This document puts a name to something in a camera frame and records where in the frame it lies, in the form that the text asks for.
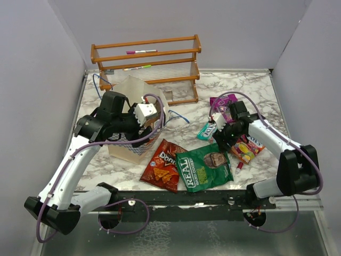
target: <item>green bag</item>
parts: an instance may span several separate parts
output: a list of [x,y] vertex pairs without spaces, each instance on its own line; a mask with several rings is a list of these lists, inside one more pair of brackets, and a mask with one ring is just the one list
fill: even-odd
[[176,154],[176,166],[188,192],[233,181],[228,155],[221,153],[216,143]]

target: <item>purple bag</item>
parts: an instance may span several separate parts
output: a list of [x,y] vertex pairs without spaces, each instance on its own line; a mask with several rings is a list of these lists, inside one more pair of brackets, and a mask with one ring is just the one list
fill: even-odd
[[[215,101],[217,97],[210,97],[209,98],[209,104],[210,106],[212,106],[213,102]],[[213,110],[215,110],[216,112],[220,112],[223,117],[225,118],[227,123],[231,123],[233,122],[232,118],[231,118],[231,114],[230,114],[230,109],[229,109],[229,105],[238,101],[236,95],[234,94],[228,94],[222,98],[220,98],[216,103],[215,106],[213,108]]]

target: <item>colorful snack bag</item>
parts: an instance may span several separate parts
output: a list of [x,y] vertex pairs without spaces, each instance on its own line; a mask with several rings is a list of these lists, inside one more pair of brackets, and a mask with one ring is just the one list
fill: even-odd
[[[215,101],[217,97],[210,97],[209,98],[209,104],[212,106],[213,102]],[[230,109],[229,105],[231,103],[234,103],[238,101],[236,95],[234,94],[228,94],[221,99],[219,99],[215,104],[214,104],[214,110],[219,111],[223,117],[225,118],[227,123],[233,122],[233,119],[230,114]]]
[[239,160],[248,164],[253,158],[255,158],[259,152],[265,147],[258,142],[255,138],[249,135],[242,135],[237,143],[231,148],[233,154],[235,154]]
[[209,140],[216,130],[217,130],[216,123],[207,122],[205,126],[198,133],[197,138],[199,140]]
[[177,193],[179,174],[175,166],[175,154],[182,152],[186,152],[186,150],[164,139],[145,168],[140,180]]
[[233,181],[228,155],[219,152],[217,144],[177,153],[176,166],[188,192],[214,188]]

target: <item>wooden rack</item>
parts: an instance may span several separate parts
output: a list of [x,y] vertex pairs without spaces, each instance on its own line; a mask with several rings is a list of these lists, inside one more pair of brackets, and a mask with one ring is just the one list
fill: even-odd
[[[174,44],[181,41],[193,41],[193,45],[191,45],[190,48],[173,49]],[[133,50],[140,47],[142,50],[156,49],[158,52],[126,54],[126,50],[132,50],[131,46],[135,46]],[[199,79],[197,53],[200,52],[201,44],[198,35],[120,44],[93,44],[91,46],[91,62],[93,64],[98,64],[100,76],[108,80],[112,85],[116,85],[123,81],[128,75],[137,77],[148,84],[190,81],[194,98],[171,101],[168,103],[169,105],[174,105],[179,103],[198,102],[195,80]],[[112,53],[120,53],[121,55],[112,55]],[[177,58],[179,55],[188,56],[187,58]],[[139,63],[131,63],[139,58],[145,59]],[[123,71],[124,68],[134,68],[146,65],[152,66],[150,68]],[[100,89],[109,90],[111,89],[111,86],[100,80]]]

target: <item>marble tabletop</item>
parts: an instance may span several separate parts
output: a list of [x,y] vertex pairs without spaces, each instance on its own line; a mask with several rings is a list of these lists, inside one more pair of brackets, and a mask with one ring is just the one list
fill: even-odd
[[[193,97],[190,85],[186,82],[159,84],[158,87],[162,90],[172,90],[175,100]],[[180,118],[170,121],[140,165],[110,156],[107,147],[103,146],[91,160],[76,190],[90,190],[100,182],[106,182],[119,190],[160,190],[160,188],[139,181],[139,179],[161,140],[166,139],[187,150],[208,145],[207,141],[197,139],[196,135],[207,122],[209,97],[216,97],[226,91],[240,91],[249,95],[266,119],[279,131],[287,133],[269,74],[265,71],[263,73],[201,73],[200,80],[197,81],[197,91],[198,103],[170,107],[185,116],[190,124]],[[248,110],[254,113],[252,105],[247,100],[244,102]],[[78,118],[91,113],[99,104],[100,99],[94,88],[92,75],[88,75]],[[249,165],[245,164],[238,173],[235,170],[239,160],[231,154],[229,154],[229,159],[234,181],[213,189],[245,189],[246,185],[274,177],[277,172],[278,160],[267,149],[260,152]],[[181,179],[178,190],[186,190]]]

